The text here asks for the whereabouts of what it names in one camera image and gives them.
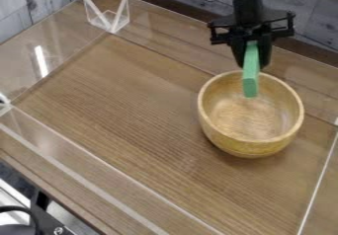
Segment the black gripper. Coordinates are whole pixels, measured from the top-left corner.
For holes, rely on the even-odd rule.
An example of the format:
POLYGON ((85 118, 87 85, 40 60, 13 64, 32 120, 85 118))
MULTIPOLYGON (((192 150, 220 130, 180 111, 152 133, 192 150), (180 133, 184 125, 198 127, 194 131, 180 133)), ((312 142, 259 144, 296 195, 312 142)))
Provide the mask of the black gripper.
POLYGON ((210 42, 230 44, 236 64, 243 67, 246 40, 258 40, 260 68, 264 68, 271 62, 272 39, 294 35, 294 18, 295 14, 291 11, 272 9, 266 9, 263 16, 250 22, 239 21, 231 14, 207 23, 210 42))

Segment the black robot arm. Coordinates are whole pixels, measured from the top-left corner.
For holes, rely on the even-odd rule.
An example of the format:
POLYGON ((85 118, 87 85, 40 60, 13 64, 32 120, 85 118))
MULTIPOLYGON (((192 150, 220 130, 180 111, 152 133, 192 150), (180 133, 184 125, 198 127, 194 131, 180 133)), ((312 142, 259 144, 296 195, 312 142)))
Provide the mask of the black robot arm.
POLYGON ((248 43, 258 46, 260 68, 271 63, 272 42, 294 36, 295 14, 271 9, 264 0, 232 0, 232 13, 207 23, 212 45, 227 44, 240 67, 248 43))

